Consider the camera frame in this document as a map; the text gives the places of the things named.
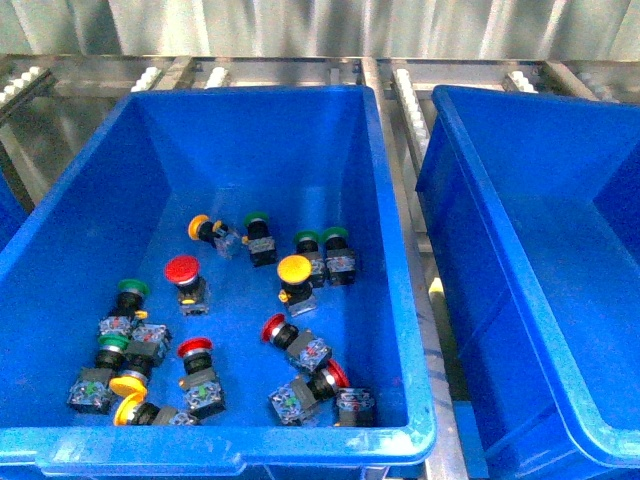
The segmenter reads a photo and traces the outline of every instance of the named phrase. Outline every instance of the metal frame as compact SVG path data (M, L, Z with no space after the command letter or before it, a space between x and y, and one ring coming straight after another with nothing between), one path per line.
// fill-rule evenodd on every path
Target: metal frame
M405 253L409 261L411 284L431 387L435 398L438 439L433 453L425 461L428 479L467 479L462 446L454 416L454 406L445 373L445 362L436 328L436 318L429 303L423 260L431 247L426 236L424 220L413 192L415 179L422 165L422 154L415 134L399 101L399 68L411 73L413 89L424 112L426 123L433 125L435 111L431 91L440 83L470 85L502 90L504 80L513 71L521 71L542 93L565 94L597 100L594 92L577 76L593 72L594 78L610 84L611 88L627 87L620 92L626 99L634 99L636 91L624 82L616 83L616 72L640 78L640 62L558 62L539 61L451 61L373 58L216 58L216 57L82 57L82 56L0 56L0 83L6 83L11 73L19 73L32 65L43 73L32 88L25 89L15 101L0 109L0 123L9 115L19 116L36 97L46 96L55 101L65 99L118 99L127 95L145 68L162 70L155 90L203 88L213 68L228 70L232 86L245 85L336 85L364 84L373 89L383 126L383 134L398 213L404 236ZM2 145L0 137L0 167L10 188L25 210L33 208L23 181ZM47 159L30 159L34 165ZM367 478L383 478L386 469L372 469Z

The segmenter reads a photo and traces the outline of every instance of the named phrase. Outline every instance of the corrugated metal wall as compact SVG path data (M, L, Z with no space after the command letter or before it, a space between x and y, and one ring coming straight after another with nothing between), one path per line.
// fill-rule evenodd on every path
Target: corrugated metal wall
M640 59L640 0L0 0L0 52Z

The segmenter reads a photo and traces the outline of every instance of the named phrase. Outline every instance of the metal surface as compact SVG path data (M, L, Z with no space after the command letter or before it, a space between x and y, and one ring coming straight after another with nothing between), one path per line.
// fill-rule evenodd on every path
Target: metal surface
M191 57L177 57L164 73L154 90L180 90L193 83L195 63Z
M5 0L0 52L639 59L640 0Z
M576 76L588 73L594 84L609 89L617 100L640 103L640 62L570 61L564 64Z
M230 85L327 85L332 78L355 84L359 62L355 58L203 58L196 62L194 88L204 88L215 67L229 70Z
M0 78L11 71L11 62L6 55L0 55Z
M549 80L555 83L557 91L563 95L584 98L585 100L598 100L598 97L566 65L560 62L545 62L542 74L548 76Z
M402 93L400 92L398 77L397 77L397 69L394 69L392 73L392 87L396 97L400 100ZM411 155L411 161L413 163L414 172L417 174L422 167L422 161L424 160L424 155L420 150L420 142L418 141L418 137L415 134L415 130L410 123L409 112L403 109L403 126L405 127L405 131L407 133L407 144L409 145L409 154Z
M29 103L38 95L38 92L49 88L55 83L51 71L45 68L27 86L20 90L15 97L0 106L0 126L22 105Z
M391 169L391 178L404 235L405 253L409 261L411 287L413 289L418 322L420 324L422 341L427 357L427 366L431 377L431 389L435 400L438 438L432 454L425 461L427 478L466 479L468 475L458 436L458 428L453 414L453 402L451 401L451 394L449 393L449 383L445 373L435 318L428 301L427 287L420 264L420 254L418 252L418 245L409 213L402 167L400 159L396 154L393 128L387 114L382 80L379 76L377 62L373 58L362 59L362 78L363 83L374 90L381 116L385 146Z
M20 206L25 212L31 213L35 207L33 200L29 196L27 187L25 187L2 142L0 142L0 172L2 172L4 180L7 182L11 193L13 193L13 196L18 200Z
M113 99L37 97L0 128L30 197L38 204L114 106Z
M393 70L397 68L408 69L418 98L430 100L431 92L436 85L440 84L502 91L504 78L513 70L522 71L535 84L539 81L538 71L542 62L383 59L378 64L384 78L391 76Z

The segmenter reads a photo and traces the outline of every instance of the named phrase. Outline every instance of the yellow mushroom button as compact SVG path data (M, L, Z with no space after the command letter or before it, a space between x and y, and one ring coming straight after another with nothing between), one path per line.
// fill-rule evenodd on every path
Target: yellow mushroom button
M147 396L147 387L144 386L142 380L136 377L116 377L109 382L109 387L119 397L127 398L130 395L141 395L142 398Z
M142 402L144 402L144 396L139 393L132 393L127 396L127 398L125 398L118 407L118 410L116 410L116 414L113 417L113 424L116 427L126 425L129 418L132 416L133 409Z
M206 215L197 215L195 217L193 217L193 220L191 220L191 222L189 222L189 228L187 229L187 233L189 234L189 238L191 240L199 240L198 238L198 229L200 228L200 225L202 225L204 222L208 222L209 221L209 217L207 217Z
M312 270L311 262L302 255L289 255L278 264L280 280L290 285L298 285L307 280Z

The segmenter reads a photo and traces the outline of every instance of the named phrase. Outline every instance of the blue plastic crate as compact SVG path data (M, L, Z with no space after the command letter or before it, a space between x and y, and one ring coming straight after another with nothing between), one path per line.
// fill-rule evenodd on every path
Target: blue plastic crate
M276 265L231 261L186 232L206 213L243 229L264 210L280 256L294 234L341 225L358 253L352 286L316 290L297 317L333 347L351 382L373 389L376 428L283 427L268 395L297 374L260 342L278 300ZM163 276L196 255L209 315L184 318ZM112 427L76 414L67 390L96 352L99 319L125 277L148 282L153 323L174 335L148 399L182 406L179 342L209 336L227 410L202 427ZM238 475L246 466L414 464L435 439L389 167L373 92L362 87L144 93L122 101L0 255L0 464L48 475Z
M418 180L492 478L640 468L640 109L438 87Z

